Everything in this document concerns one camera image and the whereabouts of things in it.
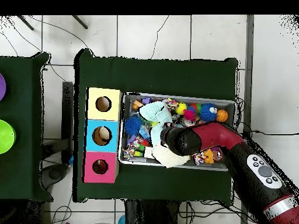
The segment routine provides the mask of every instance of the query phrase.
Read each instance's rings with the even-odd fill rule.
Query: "orange ball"
[[[219,122],[226,122],[228,119],[228,113],[225,110],[218,110],[216,120]]]

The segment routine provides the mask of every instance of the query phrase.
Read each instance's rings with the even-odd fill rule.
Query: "shape sorter box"
[[[109,152],[86,152],[84,183],[114,183],[119,173],[119,162],[116,157],[117,153]],[[106,173],[97,174],[93,170],[93,164],[98,160],[104,160],[108,168]]]
[[[108,106],[106,108],[101,106],[99,100],[107,103]],[[82,178],[84,183],[115,182],[119,172],[117,148],[120,107],[121,92],[119,90],[96,87],[86,89],[85,125],[87,124],[87,127],[85,128]],[[103,139],[105,141],[96,142],[95,135],[100,135],[102,127],[109,132],[109,139],[105,138]]]

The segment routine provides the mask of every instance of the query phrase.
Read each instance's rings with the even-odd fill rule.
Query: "table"
[[[75,57],[73,199],[222,200],[230,204],[228,172],[120,164],[114,184],[82,183],[86,87],[160,95],[235,100],[238,62],[96,58],[89,49]]]
[[[0,155],[0,200],[53,201],[41,186],[41,162],[62,151],[62,162],[71,157],[73,85],[63,82],[61,139],[43,142],[42,69],[49,53],[30,58],[0,57],[0,73],[6,81],[6,95],[0,101],[0,119],[16,132],[14,146]]]

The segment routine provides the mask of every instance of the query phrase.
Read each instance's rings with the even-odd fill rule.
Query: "purple bowl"
[[[6,83],[4,77],[0,74],[0,100],[3,99],[6,91]]]

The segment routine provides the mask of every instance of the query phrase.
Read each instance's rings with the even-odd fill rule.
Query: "yellow ball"
[[[179,103],[179,105],[175,108],[175,112],[177,114],[183,115],[184,110],[187,109],[187,105],[185,103]]]
[[[218,110],[216,120],[219,122],[226,122],[228,119],[228,113],[225,110]]]

